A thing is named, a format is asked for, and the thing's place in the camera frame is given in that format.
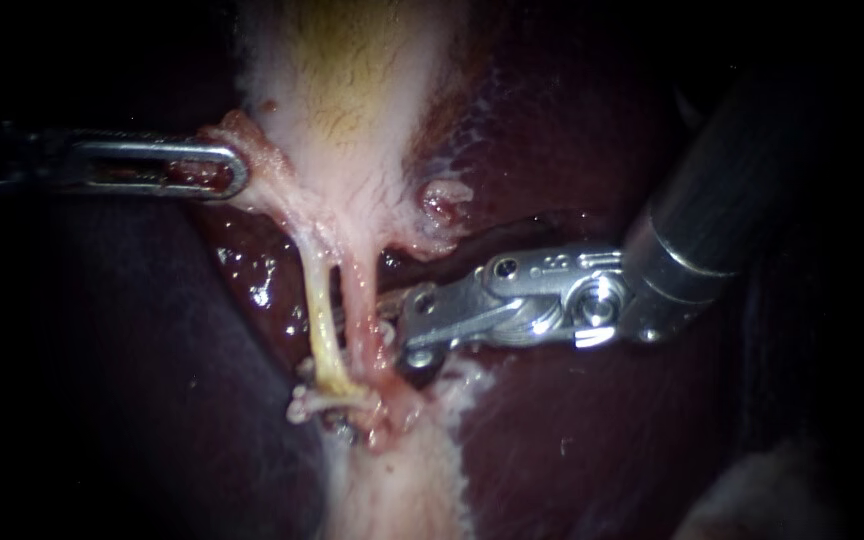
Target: metal jaw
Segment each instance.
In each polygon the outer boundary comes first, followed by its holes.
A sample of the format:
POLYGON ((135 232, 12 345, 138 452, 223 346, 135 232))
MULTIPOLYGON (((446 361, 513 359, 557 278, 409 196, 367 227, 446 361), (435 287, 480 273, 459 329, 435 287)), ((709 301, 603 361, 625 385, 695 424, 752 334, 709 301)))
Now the metal jaw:
POLYGON ((629 301, 621 273, 621 252, 572 244, 504 253, 455 283, 419 285, 399 317, 398 368, 421 387, 462 345, 607 343, 629 301))
POLYGON ((0 194, 228 199, 249 180, 231 148, 190 137, 95 130, 0 129, 0 194))

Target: shiny metal instrument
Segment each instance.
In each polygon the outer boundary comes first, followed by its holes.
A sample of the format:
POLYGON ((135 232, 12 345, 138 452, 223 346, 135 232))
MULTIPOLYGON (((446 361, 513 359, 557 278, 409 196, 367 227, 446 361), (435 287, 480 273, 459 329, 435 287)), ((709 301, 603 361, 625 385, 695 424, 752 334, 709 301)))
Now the shiny metal instrument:
POLYGON ((45 192, 228 199, 248 183, 232 149, 189 137, 0 129, 0 194, 45 192))
POLYGON ((448 352, 463 345, 600 346, 615 338, 629 300, 615 249, 572 244, 504 253, 455 283, 408 292, 398 320, 397 367, 422 387, 448 352))

